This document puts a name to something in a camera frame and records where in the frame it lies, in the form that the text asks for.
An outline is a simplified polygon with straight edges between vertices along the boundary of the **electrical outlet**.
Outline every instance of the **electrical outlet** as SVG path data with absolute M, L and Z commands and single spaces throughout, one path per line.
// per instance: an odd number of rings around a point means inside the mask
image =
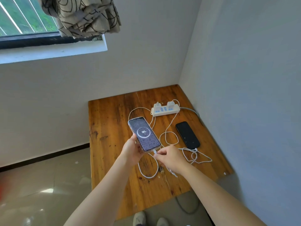
M 168 115 L 173 113 L 178 113 L 180 111 L 179 105 L 174 102 L 168 102 L 167 105 L 161 106 L 160 103 L 154 104 L 154 107 L 151 109 L 151 115 L 154 117 Z

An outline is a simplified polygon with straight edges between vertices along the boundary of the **charging cable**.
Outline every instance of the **charging cable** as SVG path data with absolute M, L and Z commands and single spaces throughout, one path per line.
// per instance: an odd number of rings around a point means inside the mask
M 196 114 L 198 115 L 198 117 L 200 118 L 200 115 L 199 115 L 198 112 L 196 112 L 195 110 L 192 110 L 192 109 L 190 109 L 190 108 L 180 107 L 180 102 L 179 102 L 177 99 L 173 99 L 172 102 L 173 102 L 173 101 L 176 101 L 176 102 L 179 104 L 179 108 L 191 110 L 191 111 L 193 111 L 194 113 L 196 113 Z M 156 107 L 158 106 L 158 103 L 159 103 L 159 102 L 157 102 L 157 103 L 155 104 L 155 106 L 154 106 L 154 111 L 156 110 Z M 130 111 L 130 114 L 129 114 L 129 120 L 130 120 L 130 115 L 131 115 L 131 113 L 132 113 L 134 110 L 138 109 L 138 108 L 144 108 L 144 109 L 147 109 L 148 111 L 151 112 L 151 110 L 149 110 L 148 108 L 145 108 L 145 107 L 137 107 L 137 108 L 133 109 L 132 111 Z M 165 142 L 166 142 L 168 145 L 175 145 L 175 144 L 178 144 L 178 143 L 179 143 L 179 138 L 178 138 L 177 134 L 175 134 L 174 132 L 171 132 L 171 131 L 169 131 L 169 132 L 167 131 L 168 128 L 171 126 L 173 120 L 174 120 L 175 117 L 177 116 L 177 114 L 178 114 L 178 113 L 175 114 L 174 118 L 171 120 L 170 124 L 169 124 L 168 127 L 165 129 L 165 132 L 163 132 L 163 133 L 160 135 L 160 137 L 159 137 L 160 143 L 161 143 L 161 136 L 162 136 L 162 135 L 165 135 Z M 153 116 L 152 116 L 152 120 L 151 120 L 151 122 L 149 123 L 149 125 L 151 125 L 151 123 L 152 123 L 153 121 L 154 121 L 154 123 L 153 123 L 153 126 L 152 126 L 152 128 L 151 128 L 152 131 L 153 131 L 153 128 L 154 128 L 155 123 L 156 123 L 156 117 L 154 116 L 154 114 L 153 114 Z M 177 137 L 177 140 L 178 140 L 178 141 L 177 141 L 176 143 L 172 143 L 172 144 L 171 144 L 171 143 L 168 143 L 167 140 L 166 140 L 166 133 L 173 133 L 173 134 L 175 134 L 175 136 Z M 193 164 L 194 162 L 195 162 L 195 163 L 198 163 L 198 164 L 203 163 L 203 162 L 212 162 L 212 159 L 211 159 L 210 157 L 206 156 L 206 155 L 203 154 L 202 152 L 199 152 L 196 148 L 195 148 L 195 149 L 189 149 L 189 148 L 184 147 L 184 148 L 178 148 L 178 149 L 179 149 L 179 150 L 182 150 L 183 155 L 184 155 L 184 157 L 186 158 L 186 160 L 187 160 L 188 162 L 191 162 L 190 164 Z M 186 157 L 186 155 L 185 155 L 185 153 L 184 153 L 184 150 L 185 150 L 185 151 L 191 152 L 191 158 L 192 158 L 192 160 L 189 160 L 189 159 Z M 203 156 L 207 157 L 207 158 L 209 159 L 209 161 L 201 161 L 201 162 L 197 162 L 197 159 L 198 159 L 198 154 L 197 154 L 197 152 L 200 153 L 200 154 L 202 154 Z M 155 160 L 156 163 L 157 163 L 157 171 L 156 171 L 156 173 L 155 173 L 153 176 L 151 176 L 151 177 L 147 177 L 147 176 L 145 176 L 145 175 L 141 172 L 140 165 L 139 165 L 139 163 L 138 163 L 139 171 L 140 171 L 140 173 L 141 173 L 141 175 L 142 175 L 143 177 L 145 177 L 145 178 L 153 178 L 153 177 L 155 177 L 155 176 L 157 175 L 158 170 L 159 170 L 159 164 L 158 164 L 158 161 L 157 161 L 155 158 L 154 158 L 154 160 Z M 168 170 L 171 174 L 173 174 L 174 176 L 178 177 L 171 169 L 167 168 L 167 170 Z

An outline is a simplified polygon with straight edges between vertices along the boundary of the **white wall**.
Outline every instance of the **white wall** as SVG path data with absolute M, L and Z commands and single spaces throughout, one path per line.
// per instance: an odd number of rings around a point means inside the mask
M 89 142 L 89 100 L 178 83 L 201 0 L 114 2 L 108 51 L 0 65 L 0 166 Z
M 301 225 L 301 0 L 202 0 L 180 86 L 268 225 Z

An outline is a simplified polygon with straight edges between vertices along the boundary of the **black smartphone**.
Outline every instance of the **black smartphone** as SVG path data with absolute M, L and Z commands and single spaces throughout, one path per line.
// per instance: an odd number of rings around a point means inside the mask
M 133 133 L 137 135 L 142 149 L 147 152 L 152 149 L 159 149 L 161 143 L 144 117 L 130 119 L 128 124 Z
M 186 121 L 175 125 L 188 149 L 198 148 L 201 144 Z

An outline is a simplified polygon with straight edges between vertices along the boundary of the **window frame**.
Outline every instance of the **window frame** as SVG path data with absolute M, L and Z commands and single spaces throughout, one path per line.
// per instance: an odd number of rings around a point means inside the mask
M 61 37 L 59 32 L 41 32 L 23 35 L 0 36 L 0 50 L 24 48 L 53 44 L 70 44 L 78 41 L 91 41 L 97 36 L 88 38 Z

